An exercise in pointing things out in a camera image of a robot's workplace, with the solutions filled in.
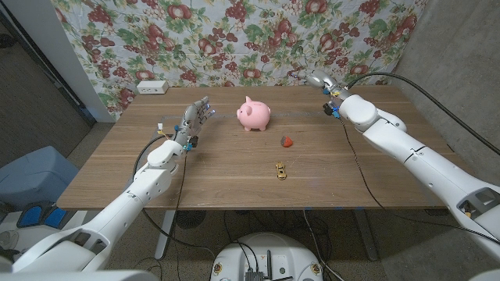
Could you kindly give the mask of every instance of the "floral pattern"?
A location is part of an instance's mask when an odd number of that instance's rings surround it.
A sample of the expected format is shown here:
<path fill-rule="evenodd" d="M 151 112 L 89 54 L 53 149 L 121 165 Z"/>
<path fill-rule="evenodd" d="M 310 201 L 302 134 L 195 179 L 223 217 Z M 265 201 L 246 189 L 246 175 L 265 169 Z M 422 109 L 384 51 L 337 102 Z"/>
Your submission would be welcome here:
<path fill-rule="evenodd" d="M 347 83 L 392 71 L 427 0 L 52 0 L 102 103 L 118 119 L 141 80 L 171 87 Z M 367 78 L 366 84 L 386 84 Z"/>

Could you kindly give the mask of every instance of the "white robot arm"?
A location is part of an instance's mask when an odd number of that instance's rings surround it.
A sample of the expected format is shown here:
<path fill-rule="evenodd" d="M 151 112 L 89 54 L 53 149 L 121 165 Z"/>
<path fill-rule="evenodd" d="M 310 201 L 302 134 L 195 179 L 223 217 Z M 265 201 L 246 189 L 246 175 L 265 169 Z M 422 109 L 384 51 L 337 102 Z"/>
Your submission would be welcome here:
<path fill-rule="evenodd" d="M 12 266 L 12 272 L 91 272 L 103 269 L 111 250 L 150 200 L 170 186 L 177 172 L 176 160 L 189 140 L 215 111 L 209 99 L 187 107 L 172 140 L 148 155 L 148 163 L 134 175 L 134 182 L 89 223 L 52 234 L 35 244 Z"/>
<path fill-rule="evenodd" d="M 446 204 L 461 226 L 500 240 L 500 187 L 469 175 L 409 136 L 398 117 L 340 88 L 325 72 L 303 70 L 294 75 L 306 79 L 314 87 L 323 88 L 323 93 L 330 95 L 330 101 L 323 106 L 325 112 L 338 110 L 372 146 L 401 162 Z M 500 244 L 471 235 L 487 253 L 500 261 Z"/>

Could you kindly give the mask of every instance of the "power strip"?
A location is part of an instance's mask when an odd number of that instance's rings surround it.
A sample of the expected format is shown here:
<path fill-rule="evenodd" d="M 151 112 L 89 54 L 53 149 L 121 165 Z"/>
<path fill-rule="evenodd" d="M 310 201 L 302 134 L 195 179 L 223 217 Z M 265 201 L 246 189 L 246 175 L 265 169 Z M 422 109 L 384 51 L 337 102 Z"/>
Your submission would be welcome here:
<path fill-rule="evenodd" d="M 166 81 L 141 81 L 137 89 L 139 94 L 165 94 L 169 84 Z"/>

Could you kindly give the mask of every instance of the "gray wall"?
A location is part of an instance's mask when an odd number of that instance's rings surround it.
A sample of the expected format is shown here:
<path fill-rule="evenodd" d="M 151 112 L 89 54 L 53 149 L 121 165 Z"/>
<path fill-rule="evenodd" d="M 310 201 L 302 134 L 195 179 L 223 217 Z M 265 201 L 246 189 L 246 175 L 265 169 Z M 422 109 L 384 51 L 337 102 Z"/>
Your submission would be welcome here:
<path fill-rule="evenodd" d="M 395 73 L 431 93 L 500 148 L 500 1 L 430 0 Z M 422 94 L 392 80 L 476 172 L 500 185 L 500 156 Z"/>
<path fill-rule="evenodd" d="M 3 2 L 94 118 L 99 122 L 115 122 L 88 80 L 50 0 Z"/>

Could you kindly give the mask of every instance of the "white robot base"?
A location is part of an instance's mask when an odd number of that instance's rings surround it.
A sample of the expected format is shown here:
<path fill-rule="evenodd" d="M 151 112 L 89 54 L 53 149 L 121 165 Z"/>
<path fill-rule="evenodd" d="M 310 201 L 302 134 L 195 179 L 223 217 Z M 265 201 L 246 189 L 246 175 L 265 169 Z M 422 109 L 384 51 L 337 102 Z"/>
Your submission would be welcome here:
<path fill-rule="evenodd" d="M 213 262 L 210 280 L 323 280 L 318 259 L 311 250 L 297 240 L 279 233 L 252 233 L 237 241 L 241 243 L 241 247 L 235 242 L 227 245 L 217 255 Z M 255 252 L 255 257 L 244 244 Z"/>

